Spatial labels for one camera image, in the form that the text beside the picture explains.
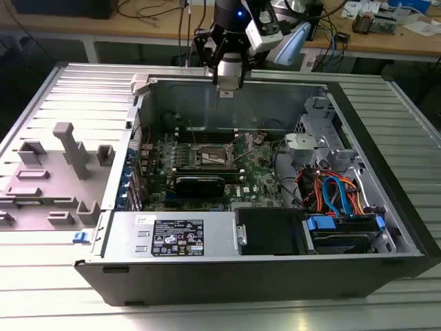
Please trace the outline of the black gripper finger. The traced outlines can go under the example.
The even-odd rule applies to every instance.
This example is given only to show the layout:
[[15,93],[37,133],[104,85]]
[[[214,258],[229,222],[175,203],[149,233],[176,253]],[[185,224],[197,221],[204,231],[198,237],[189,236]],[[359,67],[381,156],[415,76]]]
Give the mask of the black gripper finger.
[[243,87],[245,75],[246,75],[248,68],[249,68],[249,60],[248,60],[249,46],[243,40],[239,40],[238,41],[238,49],[239,49],[240,60],[241,60],[240,78],[238,81],[238,86]]
[[[201,64],[207,67],[212,73],[212,83],[218,84],[218,65],[221,61],[219,41],[221,37],[220,28],[210,28],[209,30],[197,30],[194,35],[194,46]],[[214,42],[214,50],[206,46],[209,40]]]

